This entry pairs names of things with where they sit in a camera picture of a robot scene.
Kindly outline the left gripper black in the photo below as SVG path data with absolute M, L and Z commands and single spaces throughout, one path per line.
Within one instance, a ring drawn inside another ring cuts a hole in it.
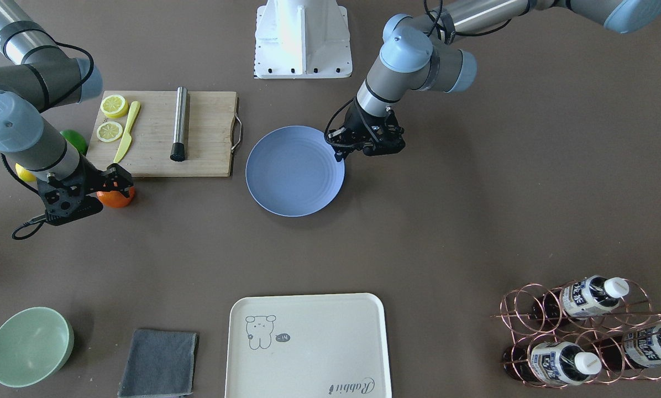
M 325 131 L 329 145 L 339 145 L 334 151 L 337 162 L 344 161 L 354 151 L 362 151 L 366 156 L 396 154 L 403 150 L 404 129 L 399 126 L 394 110 L 387 108 L 386 116 L 376 117 L 364 111 L 355 98 L 346 111 L 345 121 L 337 130 Z

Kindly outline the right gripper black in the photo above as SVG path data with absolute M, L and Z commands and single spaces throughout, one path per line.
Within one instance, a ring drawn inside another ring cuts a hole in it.
M 81 156 L 67 178 L 38 180 L 38 194 L 45 206 L 45 222 L 58 226 L 102 211 L 103 204 L 91 196 L 94 192 L 117 191 L 121 197 L 132 198 L 133 186 L 132 175 L 120 164 L 102 171 Z

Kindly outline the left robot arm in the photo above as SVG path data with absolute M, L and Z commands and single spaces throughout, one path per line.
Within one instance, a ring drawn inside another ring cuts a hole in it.
M 324 132 L 335 160 L 341 162 L 354 151 L 366 156 L 401 151 L 404 130 L 392 106 L 406 91 L 462 92 L 474 82 L 475 56 L 452 48 L 452 42 L 494 33 L 517 16 L 553 7 L 621 34 L 641 29 L 661 14 L 661 1 L 457 1 L 416 17 L 394 15 L 383 29 L 379 55 L 345 105 L 345 121 Z

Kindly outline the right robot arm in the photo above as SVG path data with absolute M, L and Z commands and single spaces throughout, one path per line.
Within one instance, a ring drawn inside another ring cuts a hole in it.
M 118 164 L 99 170 L 46 121 L 42 112 L 102 93 L 93 58 L 73 58 L 17 3 L 0 1 L 0 153 L 32 172 L 44 214 L 33 223 L 61 225 L 96 214 L 96 192 L 129 196 L 133 177 Z

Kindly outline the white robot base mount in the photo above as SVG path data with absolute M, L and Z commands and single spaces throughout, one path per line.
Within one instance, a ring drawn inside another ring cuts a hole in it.
M 346 78 L 352 73 L 345 7 L 336 1 L 268 1 L 257 8 L 255 78 Z

